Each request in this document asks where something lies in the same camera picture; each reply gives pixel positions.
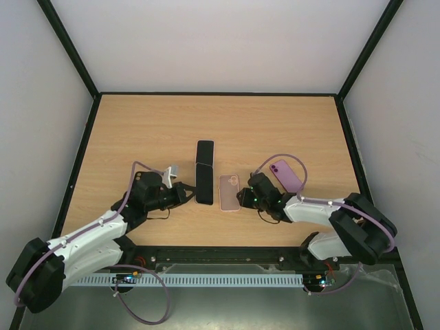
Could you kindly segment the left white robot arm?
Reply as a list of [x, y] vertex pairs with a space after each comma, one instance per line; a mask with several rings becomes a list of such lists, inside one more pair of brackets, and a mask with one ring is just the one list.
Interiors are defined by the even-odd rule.
[[171, 210], [195, 196], [182, 182], [166, 185], [153, 171], [132, 174], [121, 200], [95, 221], [49, 241], [35, 238], [18, 256], [5, 282], [19, 307], [36, 314], [51, 306], [70, 285], [102, 268], [127, 261], [133, 242], [127, 234], [155, 210]]

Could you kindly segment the black phone case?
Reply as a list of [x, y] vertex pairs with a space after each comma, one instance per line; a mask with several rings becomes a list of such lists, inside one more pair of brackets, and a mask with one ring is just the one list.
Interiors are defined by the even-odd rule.
[[145, 172], [139, 171], [135, 174], [135, 181], [141, 181], [143, 179]]

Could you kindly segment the black aluminium frame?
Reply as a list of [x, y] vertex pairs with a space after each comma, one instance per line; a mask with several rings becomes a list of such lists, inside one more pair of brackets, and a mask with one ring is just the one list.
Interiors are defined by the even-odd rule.
[[[36, 1], [1, 2], [1, 277], [48, 240], [88, 120], [65, 231], [121, 198], [135, 160], [194, 184], [199, 140], [214, 171], [277, 153], [304, 194], [342, 198], [355, 172], [337, 116], [385, 1], [55, 1], [87, 88]], [[404, 1], [344, 95], [376, 207], [425, 329], [439, 328], [439, 2]]]

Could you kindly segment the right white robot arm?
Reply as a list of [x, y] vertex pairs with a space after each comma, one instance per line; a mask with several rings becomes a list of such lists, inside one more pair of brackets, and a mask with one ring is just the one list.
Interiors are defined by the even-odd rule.
[[397, 228], [360, 193], [352, 192], [344, 199], [281, 193], [263, 173], [251, 175], [247, 183], [248, 187], [236, 194], [240, 206], [265, 212], [276, 223], [312, 223], [331, 229], [310, 234], [304, 241], [300, 262], [307, 269], [345, 256], [374, 265], [381, 255], [395, 248]]

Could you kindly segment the purple phone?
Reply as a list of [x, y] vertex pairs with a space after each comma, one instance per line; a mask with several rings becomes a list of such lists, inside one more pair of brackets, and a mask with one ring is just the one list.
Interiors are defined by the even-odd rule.
[[269, 166], [272, 174], [288, 193], [297, 193], [302, 182], [285, 160], [278, 160]]

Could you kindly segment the black phone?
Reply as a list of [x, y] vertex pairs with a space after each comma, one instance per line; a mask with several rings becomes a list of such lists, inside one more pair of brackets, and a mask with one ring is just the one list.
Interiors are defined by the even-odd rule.
[[212, 140], [199, 140], [197, 142], [197, 152], [195, 162], [213, 166], [215, 143]]
[[214, 203], [213, 168], [202, 163], [196, 164], [195, 200], [198, 204], [212, 205]]

